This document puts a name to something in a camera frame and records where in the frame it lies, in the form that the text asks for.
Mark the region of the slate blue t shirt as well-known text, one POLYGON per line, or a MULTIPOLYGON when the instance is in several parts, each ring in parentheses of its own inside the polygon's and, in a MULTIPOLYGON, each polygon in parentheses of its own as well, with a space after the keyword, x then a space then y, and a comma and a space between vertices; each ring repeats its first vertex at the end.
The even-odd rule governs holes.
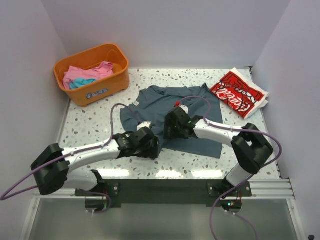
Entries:
POLYGON ((206 117, 208 120, 222 123, 220 101, 212 94, 206 84, 193 87, 159 87, 152 85, 139 92, 136 101, 121 109, 120 121, 125 131, 135 131, 140 122, 151 122, 152 132, 158 137, 159 149, 169 149, 194 155, 220 158, 222 144, 208 139, 190 137, 165 138, 165 132, 176 129, 175 124, 181 125, 180 118, 172 112, 185 114, 177 102, 188 109, 188 117, 206 117))

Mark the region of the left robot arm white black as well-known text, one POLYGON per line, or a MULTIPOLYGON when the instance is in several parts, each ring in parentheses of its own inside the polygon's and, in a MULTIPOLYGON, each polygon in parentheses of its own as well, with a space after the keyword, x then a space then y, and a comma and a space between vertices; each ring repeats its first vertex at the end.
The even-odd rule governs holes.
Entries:
POLYGON ((107 140, 87 146, 61 148, 57 143, 51 144, 30 167, 42 196, 53 194, 66 184, 99 196, 104 184, 97 171, 93 172, 93 179, 76 177, 72 172, 97 162, 126 157, 154 160, 159 155, 158 149, 159 138, 145 126, 137 131, 117 133, 107 140))

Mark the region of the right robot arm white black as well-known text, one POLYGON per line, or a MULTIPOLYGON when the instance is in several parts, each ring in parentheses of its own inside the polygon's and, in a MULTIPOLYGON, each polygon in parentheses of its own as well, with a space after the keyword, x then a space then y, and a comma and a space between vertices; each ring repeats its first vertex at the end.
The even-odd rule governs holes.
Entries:
POLYGON ((173 108, 164 118, 165 139, 205 139, 233 149, 237 164, 225 176, 223 192, 230 197, 240 190, 244 180, 256 175, 274 153, 265 135, 251 123, 229 126, 205 117, 191 118, 181 106, 173 108))

